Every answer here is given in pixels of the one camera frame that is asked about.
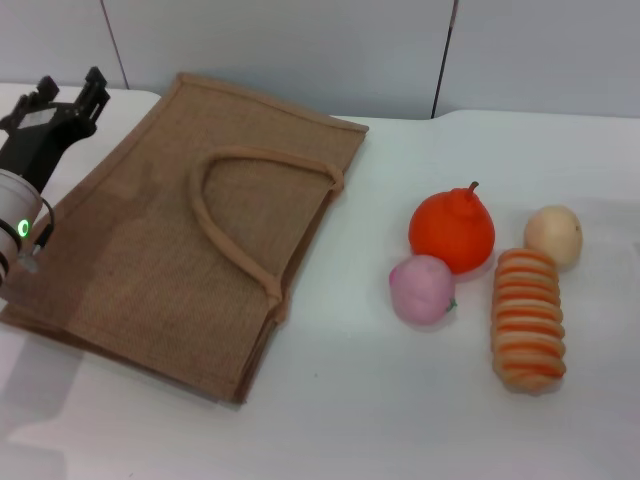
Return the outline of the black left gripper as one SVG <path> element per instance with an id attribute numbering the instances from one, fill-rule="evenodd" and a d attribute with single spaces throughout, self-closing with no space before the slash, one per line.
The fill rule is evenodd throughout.
<path id="1" fill-rule="evenodd" d="M 44 190 L 65 151 L 92 136 L 96 121 L 109 101 L 107 81 L 97 66 L 89 69 L 85 84 L 73 103 L 50 103 L 59 93 L 56 82 L 44 76 L 30 94 L 30 104 L 49 104 L 52 117 L 38 125 L 19 127 L 0 122 L 8 138 L 0 148 L 0 170 L 21 177 L 38 193 Z"/>

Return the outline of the brown jute handbag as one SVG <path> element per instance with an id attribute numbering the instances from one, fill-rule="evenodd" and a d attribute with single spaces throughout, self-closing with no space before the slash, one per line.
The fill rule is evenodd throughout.
<path id="1" fill-rule="evenodd" d="M 170 91 L 57 205 L 0 324 L 241 404 L 367 127 L 221 80 Z"/>

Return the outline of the pink peach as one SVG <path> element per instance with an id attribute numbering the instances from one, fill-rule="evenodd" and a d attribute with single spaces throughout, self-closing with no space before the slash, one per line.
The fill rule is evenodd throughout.
<path id="1" fill-rule="evenodd" d="M 457 306 L 453 274 L 433 256 L 411 256 L 397 264 L 389 288 L 395 314 L 414 326 L 433 326 Z"/>

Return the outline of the orange citrus fruit with stem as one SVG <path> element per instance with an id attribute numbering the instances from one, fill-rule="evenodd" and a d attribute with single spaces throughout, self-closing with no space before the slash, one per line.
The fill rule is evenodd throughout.
<path id="1" fill-rule="evenodd" d="M 478 195 L 477 181 L 426 198 L 408 227 L 411 252 L 442 260 L 454 275 L 481 267 L 495 244 L 493 220 Z"/>

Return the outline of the pale beige round fruit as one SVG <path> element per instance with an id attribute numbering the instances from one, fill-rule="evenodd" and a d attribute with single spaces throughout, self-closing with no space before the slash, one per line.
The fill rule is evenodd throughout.
<path id="1" fill-rule="evenodd" d="M 578 216 L 564 205 L 545 206 L 530 216 L 524 229 L 526 248 L 546 254 L 559 270 L 579 261 L 583 232 Z"/>

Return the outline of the orange striped bread loaf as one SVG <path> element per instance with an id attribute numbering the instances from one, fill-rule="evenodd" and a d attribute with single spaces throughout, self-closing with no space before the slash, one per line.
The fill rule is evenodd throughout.
<path id="1" fill-rule="evenodd" d="M 550 257 L 526 248 L 498 257 L 490 318 L 492 366 L 504 385 L 537 394 L 562 380 L 565 329 Z"/>

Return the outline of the grey vertical wall strip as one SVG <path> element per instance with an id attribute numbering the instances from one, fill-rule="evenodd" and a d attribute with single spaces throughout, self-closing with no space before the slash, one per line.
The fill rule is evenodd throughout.
<path id="1" fill-rule="evenodd" d="M 109 17 L 106 0 L 100 0 L 100 2 L 101 2 L 101 7 L 102 7 L 102 10 L 103 10 L 103 14 L 104 14 L 105 22 L 106 22 L 106 25 L 107 25 L 107 28 L 108 28 L 108 31 L 109 31 L 109 36 L 110 36 L 110 39 L 111 39 L 111 42 L 112 42 L 112 46 L 114 48 L 114 52 L 115 52 L 116 60 L 117 60 L 117 63 L 118 63 L 118 67 L 119 67 L 119 70 L 120 70 L 120 73 L 121 73 L 121 76 L 122 76 L 122 79 L 123 79 L 123 84 L 124 84 L 123 88 L 129 90 L 130 89 L 130 84 L 129 84 L 129 81 L 128 81 L 128 78 L 127 78 L 127 74 L 126 74 L 126 71 L 125 71 L 125 67 L 124 67 L 124 64 L 123 64 L 123 60 L 122 60 L 122 56 L 121 56 L 121 53 L 120 53 L 119 45 L 118 45 L 114 30 L 113 30 L 112 22 L 111 22 L 111 19 Z"/>

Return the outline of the dark vertical wall strip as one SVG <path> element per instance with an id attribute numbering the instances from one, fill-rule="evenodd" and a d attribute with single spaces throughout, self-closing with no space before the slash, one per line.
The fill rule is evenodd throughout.
<path id="1" fill-rule="evenodd" d="M 436 114 L 437 114 L 437 109 L 438 109 L 441 89 L 442 89 L 442 85 L 443 85 L 443 80 L 444 80 L 444 75 L 445 75 L 445 70 L 446 70 L 446 65 L 447 65 L 447 60 L 448 60 L 448 54 L 449 54 L 449 49 L 450 49 L 451 38 L 452 38 L 452 35 L 453 35 L 453 31 L 454 31 L 454 28 L 455 28 L 455 22 L 456 22 L 457 14 L 458 14 L 458 8 L 459 8 L 459 0 L 452 0 L 452 9 L 451 9 L 451 15 L 450 15 L 450 19 L 449 19 L 447 36 L 446 36 L 446 41 L 445 41 L 445 45 L 444 45 L 444 48 L 443 48 L 441 64 L 440 64 L 440 69 L 439 69 L 439 74 L 438 74 L 438 80 L 437 80 L 436 90 L 435 90 L 434 99 L 433 99 L 433 103 L 432 103 L 431 116 L 430 116 L 431 119 L 434 119 L 436 117 Z"/>

